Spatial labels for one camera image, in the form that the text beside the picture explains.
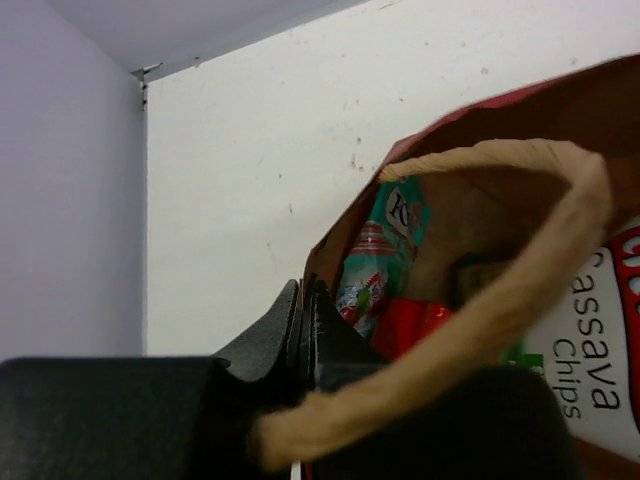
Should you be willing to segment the red fruit candy bag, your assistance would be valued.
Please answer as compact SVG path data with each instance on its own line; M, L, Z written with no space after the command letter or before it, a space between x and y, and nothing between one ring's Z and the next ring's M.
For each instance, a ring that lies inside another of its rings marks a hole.
M452 314L440 303L393 298L378 321L371 345L386 359L396 360L446 323Z

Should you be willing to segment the teal candy bag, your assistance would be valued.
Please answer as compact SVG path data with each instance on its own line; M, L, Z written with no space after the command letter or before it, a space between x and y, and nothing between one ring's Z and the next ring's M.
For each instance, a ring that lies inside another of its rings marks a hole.
M431 208L418 180L382 184L343 262L336 309L369 340L389 300L403 293Z

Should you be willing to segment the red paper bag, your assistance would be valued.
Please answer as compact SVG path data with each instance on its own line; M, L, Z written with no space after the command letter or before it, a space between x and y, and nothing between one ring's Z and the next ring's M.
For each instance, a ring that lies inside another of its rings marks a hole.
M623 57L481 101L397 143L378 181L416 177L433 208L409 281L446 292L468 253L501 275L399 361L258 418L249 450L275 473L427 407L520 339L588 257L639 214L639 59Z

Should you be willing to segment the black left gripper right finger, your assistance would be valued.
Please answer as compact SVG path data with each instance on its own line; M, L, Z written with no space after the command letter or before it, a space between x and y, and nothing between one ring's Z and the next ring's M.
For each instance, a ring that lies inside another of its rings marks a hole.
M333 393L385 365L338 314L326 283L308 281L303 370ZM305 464L306 479L580 479L583 463L550 388L516 367L484 367L433 403Z

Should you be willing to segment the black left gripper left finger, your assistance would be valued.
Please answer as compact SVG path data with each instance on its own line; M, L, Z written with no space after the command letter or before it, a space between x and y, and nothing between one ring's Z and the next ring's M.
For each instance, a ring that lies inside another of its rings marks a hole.
M210 373L261 380L297 286L204 357L21 358L1 365L4 479L181 479Z

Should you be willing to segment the green Chuba chips bag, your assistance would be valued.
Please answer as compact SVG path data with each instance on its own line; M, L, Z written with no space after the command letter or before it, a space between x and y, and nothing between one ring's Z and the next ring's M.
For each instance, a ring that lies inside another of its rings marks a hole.
M502 362L542 375L579 439L639 460L639 221L579 270Z

